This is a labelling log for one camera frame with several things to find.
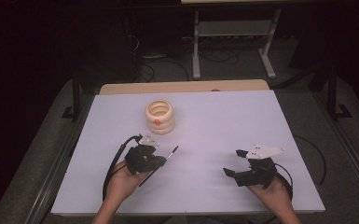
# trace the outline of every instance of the black pen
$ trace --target black pen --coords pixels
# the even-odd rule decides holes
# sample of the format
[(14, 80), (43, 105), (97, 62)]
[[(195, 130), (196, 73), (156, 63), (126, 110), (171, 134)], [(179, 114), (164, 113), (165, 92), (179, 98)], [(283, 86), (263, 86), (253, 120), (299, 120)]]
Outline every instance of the black pen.
[[(173, 149), (173, 152), (171, 152), (171, 154), (170, 154), (167, 158), (165, 158), (165, 161), (167, 161), (167, 160), (171, 157), (171, 155), (172, 155), (173, 153), (175, 153), (176, 149), (178, 149), (178, 148), (179, 148), (179, 146), (178, 146), (178, 147), (175, 147), (175, 148)], [(157, 168), (157, 169), (154, 170), (152, 173), (150, 173), (150, 175), (148, 175), (148, 176), (144, 179), (144, 181), (142, 181), (142, 183), (141, 183), (138, 187), (141, 187), (141, 186), (146, 182), (146, 180), (147, 180), (148, 178), (150, 178), (150, 176), (152, 176), (152, 174), (154, 174), (158, 169), (159, 169), (159, 168)]]

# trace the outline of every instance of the gray floor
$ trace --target gray floor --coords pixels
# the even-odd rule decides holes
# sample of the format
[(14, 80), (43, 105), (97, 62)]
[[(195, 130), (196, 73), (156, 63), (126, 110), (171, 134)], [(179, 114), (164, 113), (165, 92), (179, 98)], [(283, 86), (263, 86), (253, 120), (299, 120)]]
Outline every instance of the gray floor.
[[(296, 43), (296, 40), (273, 42), (269, 58), (277, 73), (276, 79), (270, 80), (266, 77), (256, 51), (258, 43), (252, 43), (243, 50), (229, 51), (231, 55), (238, 55), (237, 62), (236, 57), (227, 60), (227, 63), (233, 64), (201, 58), (201, 79), (263, 78), (270, 86), (279, 84), (299, 72), (288, 68)], [(227, 52), (218, 50), (207, 50), (203, 55), (211, 58), (212, 53), (220, 59), (228, 56)], [(156, 81), (186, 81), (186, 76), (191, 76), (192, 71), (190, 54), (181, 59), (163, 58), (148, 65), (154, 68)], [(319, 193), (326, 208), (323, 213), (300, 215), (300, 218), (303, 223), (359, 223), (359, 174), (356, 169), (359, 165), (352, 162), (353, 154), (349, 151), (353, 147), (359, 157), (359, 102), (351, 87), (339, 79), (338, 104), (346, 105), (352, 118), (334, 122), (325, 112), (326, 90), (320, 93), (310, 92), (307, 88), (310, 80), (311, 76), (285, 90), (275, 91), (289, 127), (297, 136), (295, 140), (298, 148), (315, 186), (320, 189)], [(43, 223), (90, 223), (92, 217), (60, 217), (48, 212), (70, 161), (67, 153), (81, 131), (89, 102), (92, 102), (92, 96), (84, 95), (82, 105), (86, 112), (81, 114), (78, 122), (62, 119), (63, 111), (72, 104), (71, 83), (68, 82), (62, 87), (0, 203), (0, 223), (39, 223), (41, 220)], [(324, 173), (322, 157), (312, 144), (322, 151), (327, 163), (326, 178), (322, 186), (319, 185)], [(57, 155), (61, 153), (64, 153), (63, 159), (58, 160)], [(248, 216), (254, 223), (262, 223), (270, 217), (270, 214)], [(226, 223), (244, 223), (242, 216), (215, 218), (225, 220)], [(117, 222), (159, 223), (160, 220), (157, 219), (118, 217)], [(170, 223), (187, 221), (185, 217), (174, 217)]]

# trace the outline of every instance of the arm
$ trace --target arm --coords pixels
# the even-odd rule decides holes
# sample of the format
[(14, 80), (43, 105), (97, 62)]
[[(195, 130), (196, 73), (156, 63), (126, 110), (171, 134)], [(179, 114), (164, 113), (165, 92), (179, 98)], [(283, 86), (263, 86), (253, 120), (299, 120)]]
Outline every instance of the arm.
[(285, 186), (277, 177), (274, 177), (266, 189), (263, 189), (262, 186), (248, 186), (248, 189), (251, 190), (283, 224), (301, 223), (295, 213)]
[(111, 223), (121, 203), (133, 194), (136, 187), (148, 175), (148, 173), (132, 175), (127, 167), (123, 167), (124, 165), (126, 162), (122, 161), (115, 166), (114, 172), (117, 172), (109, 181), (105, 200), (92, 220), (93, 224)]

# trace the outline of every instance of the white tabletop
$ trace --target white tabletop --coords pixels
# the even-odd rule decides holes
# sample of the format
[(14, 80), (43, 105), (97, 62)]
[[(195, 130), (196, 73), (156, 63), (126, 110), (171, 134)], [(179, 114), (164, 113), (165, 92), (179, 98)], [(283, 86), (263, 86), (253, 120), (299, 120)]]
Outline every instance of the white tabletop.
[[(273, 91), (209, 91), (96, 96), (51, 212), (94, 215), (102, 203), (106, 171), (121, 144), (148, 133), (145, 107), (164, 99), (172, 103), (176, 125), (164, 135), (155, 155), (167, 163), (138, 188), (117, 211), (122, 215), (253, 214), (268, 209), (246, 187), (239, 188), (223, 167), (249, 170), (236, 149), (254, 143), (284, 147), (272, 159), (294, 180), (298, 212), (324, 211)], [(131, 146), (127, 145), (122, 158)], [(287, 179), (288, 175), (279, 167)]]

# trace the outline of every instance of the table leg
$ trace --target table leg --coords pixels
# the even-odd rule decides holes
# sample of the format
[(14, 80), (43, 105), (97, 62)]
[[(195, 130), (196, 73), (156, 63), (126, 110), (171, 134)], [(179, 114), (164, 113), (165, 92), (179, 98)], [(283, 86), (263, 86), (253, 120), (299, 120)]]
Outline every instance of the table leg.
[(196, 11), (194, 19), (194, 51), (193, 51), (193, 78), (199, 80), (200, 59), (199, 59), (199, 12)]
[(269, 46), (271, 45), (272, 38), (274, 37), (275, 29), (277, 27), (280, 14), (281, 14), (281, 9), (277, 8), (275, 10), (274, 18), (272, 19), (271, 25), (269, 26), (269, 33), (267, 35), (267, 43), (263, 49), (258, 50), (258, 52), (260, 54), (261, 61), (263, 62), (264, 67), (266, 68), (267, 75), (271, 79), (276, 78), (276, 75), (275, 75), (274, 69), (272, 68), (272, 65), (269, 61), (268, 53), (269, 53)]

